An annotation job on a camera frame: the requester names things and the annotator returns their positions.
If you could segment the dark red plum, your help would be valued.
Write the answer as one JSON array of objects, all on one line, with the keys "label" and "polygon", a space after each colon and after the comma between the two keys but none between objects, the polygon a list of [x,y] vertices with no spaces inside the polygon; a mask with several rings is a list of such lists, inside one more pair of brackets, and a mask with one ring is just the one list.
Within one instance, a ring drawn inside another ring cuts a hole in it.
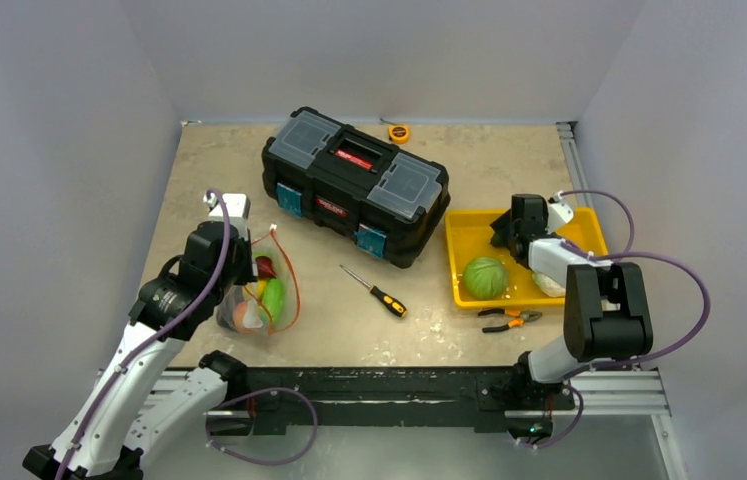
[{"label": "dark red plum", "polygon": [[257,277],[259,279],[264,279],[264,278],[272,279],[272,278],[277,277],[277,273],[274,269],[273,261],[271,258],[269,260],[261,261],[261,262],[255,261],[255,263],[256,263],[256,268],[257,268]]}]

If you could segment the red pink peach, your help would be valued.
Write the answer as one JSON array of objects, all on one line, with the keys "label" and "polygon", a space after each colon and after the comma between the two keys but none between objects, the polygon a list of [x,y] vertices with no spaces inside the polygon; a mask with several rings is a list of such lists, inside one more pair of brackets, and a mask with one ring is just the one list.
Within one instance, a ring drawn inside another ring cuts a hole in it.
[{"label": "red pink peach", "polygon": [[232,311],[232,328],[243,334],[254,333],[263,327],[263,321],[258,314],[258,305],[240,303]]}]

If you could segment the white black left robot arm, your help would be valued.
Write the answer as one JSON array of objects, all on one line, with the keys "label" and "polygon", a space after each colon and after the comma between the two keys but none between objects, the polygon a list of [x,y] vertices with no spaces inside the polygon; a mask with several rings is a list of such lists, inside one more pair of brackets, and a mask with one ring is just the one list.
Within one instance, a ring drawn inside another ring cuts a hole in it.
[{"label": "white black left robot arm", "polygon": [[31,447],[23,468],[39,479],[103,479],[135,465],[127,431],[156,380],[230,288],[254,278],[248,228],[200,223],[183,253],[140,288],[114,356],[72,422]]}]

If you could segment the clear orange zip top bag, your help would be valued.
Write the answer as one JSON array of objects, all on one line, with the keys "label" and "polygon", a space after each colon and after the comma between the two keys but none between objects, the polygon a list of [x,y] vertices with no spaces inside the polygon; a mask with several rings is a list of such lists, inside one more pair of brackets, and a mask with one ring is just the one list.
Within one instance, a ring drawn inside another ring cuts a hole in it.
[{"label": "clear orange zip top bag", "polygon": [[252,242],[256,280],[231,288],[215,314],[220,328],[240,335],[273,335],[297,322],[302,306],[299,282],[277,229],[271,224]]}]

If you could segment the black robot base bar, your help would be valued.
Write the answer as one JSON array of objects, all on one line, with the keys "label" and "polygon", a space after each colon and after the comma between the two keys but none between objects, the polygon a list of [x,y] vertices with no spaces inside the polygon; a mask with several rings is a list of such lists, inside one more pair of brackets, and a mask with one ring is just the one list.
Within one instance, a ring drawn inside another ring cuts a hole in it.
[{"label": "black robot base bar", "polygon": [[220,351],[200,366],[220,375],[221,435],[283,435],[291,426],[452,427],[545,439],[572,393],[530,380],[518,363],[479,367],[248,367]]}]

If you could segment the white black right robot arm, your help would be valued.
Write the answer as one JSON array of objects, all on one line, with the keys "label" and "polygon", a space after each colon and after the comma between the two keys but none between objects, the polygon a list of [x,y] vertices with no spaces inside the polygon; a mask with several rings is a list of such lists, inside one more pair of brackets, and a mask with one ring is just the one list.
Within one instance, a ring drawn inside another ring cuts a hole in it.
[{"label": "white black right robot arm", "polygon": [[629,360],[653,345],[641,268],[600,260],[561,237],[561,208],[540,195],[515,194],[510,209],[491,223],[493,247],[506,249],[517,264],[565,290],[562,335],[522,355],[525,371],[510,381],[513,399],[525,407],[545,399],[550,384],[594,361]]}]

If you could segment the yellow corn cob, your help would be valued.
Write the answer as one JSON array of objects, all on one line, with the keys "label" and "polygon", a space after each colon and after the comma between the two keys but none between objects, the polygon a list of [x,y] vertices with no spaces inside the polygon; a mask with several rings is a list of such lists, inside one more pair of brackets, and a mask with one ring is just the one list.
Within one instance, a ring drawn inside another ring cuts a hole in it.
[{"label": "yellow corn cob", "polygon": [[270,281],[271,281],[271,278],[259,279],[257,281],[257,290],[256,290],[256,296],[255,296],[257,300],[262,300],[264,298],[264,294],[267,290],[267,287]]}]

